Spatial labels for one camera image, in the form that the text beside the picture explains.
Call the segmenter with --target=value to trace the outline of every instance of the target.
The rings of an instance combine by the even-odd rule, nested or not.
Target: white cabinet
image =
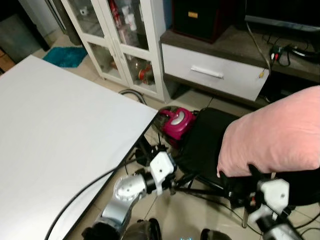
[[[269,71],[228,59],[162,44],[164,72],[255,101]]]
[[[62,3],[103,78],[161,101],[169,98],[159,43],[166,31],[163,0]]]

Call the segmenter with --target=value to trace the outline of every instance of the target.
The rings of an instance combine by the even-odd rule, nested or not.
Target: wall
[[[36,24],[43,37],[59,28],[59,25],[52,15],[44,0],[19,0],[33,23]]]

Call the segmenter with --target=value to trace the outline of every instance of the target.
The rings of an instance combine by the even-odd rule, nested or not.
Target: chair leg
[[[249,216],[249,214],[248,214],[247,210],[244,209],[244,211],[243,211],[243,218],[242,218],[242,224],[241,224],[241,226],[242,226],[244,229],[245,229],[245,228],[247,227],[247,225],[248,225],[248,216]]]

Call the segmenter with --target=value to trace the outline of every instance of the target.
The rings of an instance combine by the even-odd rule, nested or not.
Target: tile floor
[[[69,41],[69,38],[66,35],[62,35],[53,44],[53,47],[56,46],[66,47],[73,46],[73,44]],[[47,53],[43,50],[38,50],[33,55],[43,58],[46,54]],[[101,78],[88,56],[85,57],[79,67],[66,68],[66,70],[115,92],[126,89],[124,86]],[[164,103],[147,96],[145,96],[145,100],[150,107],[155,109],[165,106]],[[237,116],[243,116],[250,112],[248,109],[212,98],[209,94],[194,89],[189,89],[183,95],[172,100],[167,105],[177,105],[189,110],[200,110],[204,107],[210,106]],[[151,143],[155,143],[157,141],[157,136],[152,130],[148,130],[146,136]],[[133,173],[140,167],[138,164],[132,163],[127,168],[129,173]],[[70,233],[70,235],[67,236],[67,240],[82,239],[81,232],[83,229],[93,224],[96,217],[111,198],[113,185],[116,179],[125,174],[126,172],[124,169],[121,169],[116,173],[79,224]],[[291,214],[290,220],[293,225],[305,223],[315,216],[319,210],[320,208],[318,204],[298,207]],[[243,209],[237,209],[236,212],[242,216]],[[180,192],[174,196],[170,196],[168,192],[165,192],[163,195],[158,197],[152,194],[139,201],[133,208],[131,222],[134,223],[138,219],[149,218],[158,219],[164,240],[180,240],[181,238],[199,240],[200,233],[203,228],[219,230],[228,234],[234,240],[259,240],[261,238],[259,234],[253,232],[250,228],[242,228],[239,218],[227,209],[206,200],[195,198],[194,196]],[[256,225],[253,224],[252,227],[258,230]],[[320,217],[307,227],[320,228]],[[311,230],[307,232],[304,237],[307,240],[319,240],[320,231]]]

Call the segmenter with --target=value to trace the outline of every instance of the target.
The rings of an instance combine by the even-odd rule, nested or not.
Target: white drawer
[[[269,75],[262,67],[162,44],[164,72],[212,89],[255,101]]]

